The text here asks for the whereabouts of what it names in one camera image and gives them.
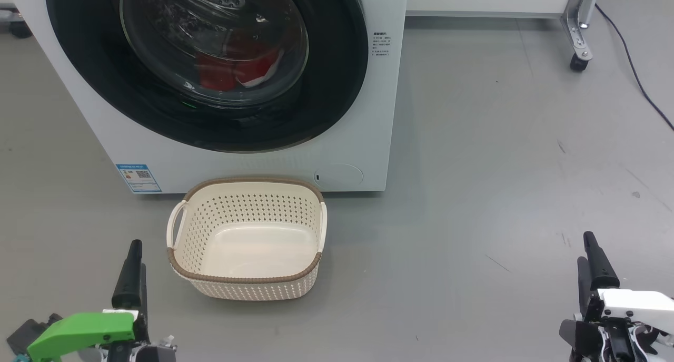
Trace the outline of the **red garment with white stripe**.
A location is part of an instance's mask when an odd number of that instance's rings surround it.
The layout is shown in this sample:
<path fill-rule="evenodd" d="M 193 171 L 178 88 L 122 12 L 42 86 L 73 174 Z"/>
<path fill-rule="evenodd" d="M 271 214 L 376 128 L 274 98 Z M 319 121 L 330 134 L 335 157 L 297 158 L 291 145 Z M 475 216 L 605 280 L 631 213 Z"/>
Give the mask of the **red garment with white stripe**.
<path fill-rule="evenodd" d="M 260 40 L 237 40 L 231 49 L 236 58 L 234 78 L 245 88 L 269 81 L 279 69 L 284 49 Z"/>

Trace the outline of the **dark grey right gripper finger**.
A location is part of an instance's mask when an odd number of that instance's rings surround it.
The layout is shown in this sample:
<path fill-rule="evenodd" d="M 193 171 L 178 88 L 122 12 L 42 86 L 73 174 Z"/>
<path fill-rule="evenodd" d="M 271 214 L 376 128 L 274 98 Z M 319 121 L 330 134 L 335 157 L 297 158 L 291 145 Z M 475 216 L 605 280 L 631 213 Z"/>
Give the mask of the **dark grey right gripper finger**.
<path fill-rule="evenodd" d="M 578 257 L 576 266 L 578 271 L 579 309 L 581 315 L 585 316 L 590 302 L 592 276 L 587 258 Z"/>
<path fill-rule="evenodd" d="M 604 249 L 600 247 L 593 232 L 583 233 L 583 245 L 587 254 L 588 268 L 590 273 L 590 290 L 620 288 L 620 280 L 617 277 Z"/>

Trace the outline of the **cream perforated laundry basket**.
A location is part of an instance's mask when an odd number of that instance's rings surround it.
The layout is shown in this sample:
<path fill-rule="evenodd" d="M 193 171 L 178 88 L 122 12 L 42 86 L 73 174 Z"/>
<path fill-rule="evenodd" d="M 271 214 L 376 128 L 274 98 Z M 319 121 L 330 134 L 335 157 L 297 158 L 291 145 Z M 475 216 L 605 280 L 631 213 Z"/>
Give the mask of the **cream perforated laundry basket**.
<path fill-rule="evenodd" d="M 317 279 L 327 222 L 321 191 L 302 180 L 207 180 L 171 212 L 168 260 L 214 299 L 298 299 Z"/>

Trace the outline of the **blue energy label sticker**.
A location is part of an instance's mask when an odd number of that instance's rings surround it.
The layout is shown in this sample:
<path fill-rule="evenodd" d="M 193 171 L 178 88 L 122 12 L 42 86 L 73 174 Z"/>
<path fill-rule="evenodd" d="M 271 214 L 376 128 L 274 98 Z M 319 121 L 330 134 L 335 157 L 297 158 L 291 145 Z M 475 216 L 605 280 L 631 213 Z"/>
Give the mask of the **blue energy label sticker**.
<path fill-rule="evenodd" d="M 116 164 L 127 186 L 137 194 L 159 194 L 161 187 L 145 164 Z"/>

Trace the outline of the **round white filter cover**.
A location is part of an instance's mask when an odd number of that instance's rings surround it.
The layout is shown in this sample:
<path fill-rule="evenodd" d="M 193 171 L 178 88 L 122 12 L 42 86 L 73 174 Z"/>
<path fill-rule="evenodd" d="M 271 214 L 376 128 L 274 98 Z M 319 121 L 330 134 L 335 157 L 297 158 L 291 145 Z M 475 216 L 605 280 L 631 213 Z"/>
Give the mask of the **round white filter cover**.
<path fill-rule="evenodd" d="M 344 164 L 324 165 L 314 173 L 314 182 L 325 192 L 358 191 L 364 175 L 359 168 Z"/>

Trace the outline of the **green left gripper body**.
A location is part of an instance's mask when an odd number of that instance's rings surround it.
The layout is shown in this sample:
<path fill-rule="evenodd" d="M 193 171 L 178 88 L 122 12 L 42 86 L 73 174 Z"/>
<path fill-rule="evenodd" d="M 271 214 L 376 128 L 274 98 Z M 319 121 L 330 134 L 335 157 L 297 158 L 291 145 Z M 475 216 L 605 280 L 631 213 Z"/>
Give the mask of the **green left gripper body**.
<path fill-rule="evenodd" d="M 50 326 L 27 348 L 31 362 L 62 362 L 65 355 L 91 349 L 98 362 L 177 362 L 173 336 L 159 343 L 136 341 L 138 311 L 79 312 Z"/>

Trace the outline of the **round black glass washer door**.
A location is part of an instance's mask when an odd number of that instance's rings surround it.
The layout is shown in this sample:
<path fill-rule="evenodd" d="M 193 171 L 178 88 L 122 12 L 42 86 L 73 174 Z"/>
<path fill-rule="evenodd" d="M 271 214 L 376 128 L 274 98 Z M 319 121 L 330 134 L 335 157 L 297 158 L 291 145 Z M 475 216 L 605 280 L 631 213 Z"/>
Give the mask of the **round black glass washer door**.
<path fill-rule="evenodd" d="M 361 0 L 46 0 L 63 52 L 118 112 L 217 152 L 304 143 L 335 125 L 368 69 Z M 284 49 L 274 76 L 229 92 L 200 85 L 196 54 L 237 62 L 237 40 Z"/>

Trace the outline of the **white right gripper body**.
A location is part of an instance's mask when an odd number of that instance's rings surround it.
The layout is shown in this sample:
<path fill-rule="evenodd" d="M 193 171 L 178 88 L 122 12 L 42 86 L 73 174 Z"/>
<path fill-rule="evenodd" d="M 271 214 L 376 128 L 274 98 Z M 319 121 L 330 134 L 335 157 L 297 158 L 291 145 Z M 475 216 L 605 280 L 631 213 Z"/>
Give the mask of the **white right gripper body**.
<path fill-rule="evenodd" d="M 559 326 L 569 362 L 667 362 L 655 343 L 674 348 L 674 299 L 661 292 L 599 289 Z"/>

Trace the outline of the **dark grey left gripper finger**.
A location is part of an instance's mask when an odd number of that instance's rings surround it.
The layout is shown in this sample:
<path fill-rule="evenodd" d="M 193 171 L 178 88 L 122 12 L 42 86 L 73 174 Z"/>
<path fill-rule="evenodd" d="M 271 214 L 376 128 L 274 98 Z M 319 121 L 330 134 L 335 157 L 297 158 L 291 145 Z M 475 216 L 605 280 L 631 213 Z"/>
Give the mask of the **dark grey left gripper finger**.
<path fill-rule="evenodd" d="M 112 295 L 113 308 L 133 309 L 142 306 L 142 242 L 132 240 Z"/>
<path fill-rule="evenodd" d="M 148 306 L 147 306 L 147 277 L 145 265 L 140 268 L 140 298 L 141 306 L 138 310 L 138 318 L 134 323 L 134 333 L 137 342 L 150 343 L 148 331 Z"/>

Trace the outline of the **white front-load washing machine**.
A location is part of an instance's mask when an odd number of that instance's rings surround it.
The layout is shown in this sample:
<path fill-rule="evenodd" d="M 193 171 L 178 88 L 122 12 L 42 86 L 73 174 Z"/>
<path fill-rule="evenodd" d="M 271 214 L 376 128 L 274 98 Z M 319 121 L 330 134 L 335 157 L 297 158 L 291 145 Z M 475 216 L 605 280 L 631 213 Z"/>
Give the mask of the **white front-load washing machine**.
<path fill-rule="evenodd" d="M 407 0 L 361 0 L 368 29 L 368 69 L 344 117 L 304 143 L 258 153 L 196 148 L 129 119 L 84 81 L 63 52 L 46 0 L 12 1 L 114 165 L 147 165 L 162 194 L 186 193 L 205 180 L 227 177 L 284 177 L 318 187 L 315 171 L 337 163 L 363 172 L 358 191 L 351 192 L 385 190 Z M 371 56 L 374 32 L 392 37 L 390 55 Z"/>

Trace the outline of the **printed text notice label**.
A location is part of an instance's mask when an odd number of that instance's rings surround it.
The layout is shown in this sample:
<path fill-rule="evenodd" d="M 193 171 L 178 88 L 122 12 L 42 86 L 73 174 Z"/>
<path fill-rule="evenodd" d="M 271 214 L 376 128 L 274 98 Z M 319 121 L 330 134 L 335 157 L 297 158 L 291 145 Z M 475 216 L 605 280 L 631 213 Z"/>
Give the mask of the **printed text notice label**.
<path fill-rule="evenodd" d="M 392 37 L 387 32 L 374 32 L 371 36 L 371 56 L 390 55 Z"/>

